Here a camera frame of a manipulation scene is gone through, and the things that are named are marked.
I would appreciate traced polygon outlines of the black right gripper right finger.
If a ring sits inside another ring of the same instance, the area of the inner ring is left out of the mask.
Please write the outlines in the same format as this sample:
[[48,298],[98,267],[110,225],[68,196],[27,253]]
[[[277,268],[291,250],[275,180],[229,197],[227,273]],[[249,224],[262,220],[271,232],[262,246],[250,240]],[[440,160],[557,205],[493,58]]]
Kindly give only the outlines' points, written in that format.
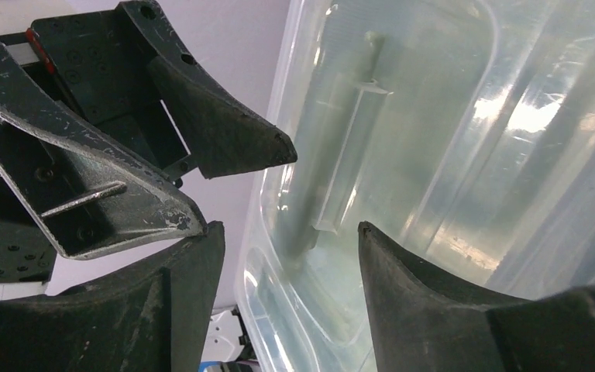
[[379,371],[595,371],[595,286],[536,301],[473,284],[361,222]]

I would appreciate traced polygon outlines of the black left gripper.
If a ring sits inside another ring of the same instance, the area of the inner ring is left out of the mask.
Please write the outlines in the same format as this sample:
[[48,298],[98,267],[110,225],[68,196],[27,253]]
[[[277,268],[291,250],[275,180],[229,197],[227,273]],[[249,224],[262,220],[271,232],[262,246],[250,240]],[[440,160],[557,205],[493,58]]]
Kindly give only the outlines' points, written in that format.
[[207,179],[298,158],[196,61],[155,1],[0,36],[0,283],[45,281],[58,256],[204,235],[180,191],[193,167],[181,136]]

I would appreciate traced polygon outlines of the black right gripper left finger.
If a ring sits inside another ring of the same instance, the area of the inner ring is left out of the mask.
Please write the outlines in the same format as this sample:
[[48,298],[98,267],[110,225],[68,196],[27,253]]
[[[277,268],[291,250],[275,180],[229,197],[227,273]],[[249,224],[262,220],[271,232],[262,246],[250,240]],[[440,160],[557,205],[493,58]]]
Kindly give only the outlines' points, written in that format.
[[0,371],[196,371],[225,228],[57,294],[0,301]]

